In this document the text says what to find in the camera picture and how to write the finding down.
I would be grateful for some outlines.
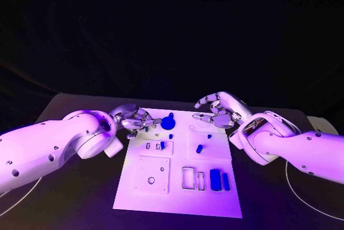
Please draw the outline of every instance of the white robotic arm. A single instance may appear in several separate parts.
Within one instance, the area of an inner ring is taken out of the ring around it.
[[[60,169],[74,154],[83,159],[103,150],[113,157],[123,148],[116,132],[138,131],[155,126],[161,119],[135,104],[119,106],[110,114],[81,110],[63,120],[47,121],[0,136],[0,193],[18,188]]]
[[[248,105],[227,92],[200,99],[196,108],[212,101],[214,116],[196,113],[194,118],[217,127],[240,124],[229,139],[262,165],[279,156],[305,173],[344,184],[344,137],[320,132],[301,133],[277,113],[253,114]]]

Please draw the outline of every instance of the table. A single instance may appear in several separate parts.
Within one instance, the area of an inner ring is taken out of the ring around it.
[[[110,111],[125,103],[141,107],[196,111],[194,103],[139,100],[116,97],[58,94],[38,122],[63,119],[76,110]],[[305,114],[298,110],[271,110],[313,130]],[[201,112],[210,112],[207,106]],[[261,166],[230,143],[233,169],[243,219],[152,213],[113,209],[129,140],[126,131],[118,137],[125,148],[109,158],[102,152],[90,159],[74,155],[66,166],[42,178],[34,192],[0,218],[2,229],[344,229],[344,222],[320,214],[294,196],[285,178],[285,160],[278,158]],[[307,202],[327,213],[344,217],[344,185],[300,172],[290,165],[294,189]],[[0,213],[22,198],[35,182],[15,189],[0,199]]]

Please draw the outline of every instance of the small hole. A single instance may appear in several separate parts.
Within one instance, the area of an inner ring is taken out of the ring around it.
[[[155,178],[154,177],[149,177],[149,184],[154,184],[155,183]]]
[[[12,171],[12,175],[14,175],[15,177],[19,176],[19,171],[18,171],[16,169]]]
[[[54,157],[53,154],[48,156],[48,159],[50,159],[51,162],[55,160],[55,157]]]

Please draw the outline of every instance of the small blue piece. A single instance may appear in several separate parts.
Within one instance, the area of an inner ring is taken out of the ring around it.
[[[210,170],[210,186],[212,186],[212,190],[214,190],[214,191],[223,190],[222,175],[220,175],[220,170],[219,169],[212,169]]]
[[[175,127],[174,114],[171,113],[168,117],[162,119],[161,126],[165,130],[173,130]]]
[[[199,145],[196,152],[200,154],[203,151],[203,145]]]
[[[229,175],[223,174],[223,176],[225,176],[225,190],[230,191]]]

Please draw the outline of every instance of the white board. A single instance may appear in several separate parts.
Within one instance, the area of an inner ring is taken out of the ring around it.
[[[145,110],[154,118],[164,118],[173,112],[175,128],[168,131],[158,125],[148,132],[141,131],[131,140],[113,208],[242,218],[225,129],[193,119],[196,112]],[[148,142],[151,148],[165,142],[167,150],[149,151]],[[200,154],[196,152],[199,145],[204,145]],[[212,190],[212,169],[219,169],[222,175],[227,173],[230,191],[225,190],[223,178],[223,190]],[[186,180],[188,185],[194,183],[194,189],[184,188],[184,177],[190,178]]]

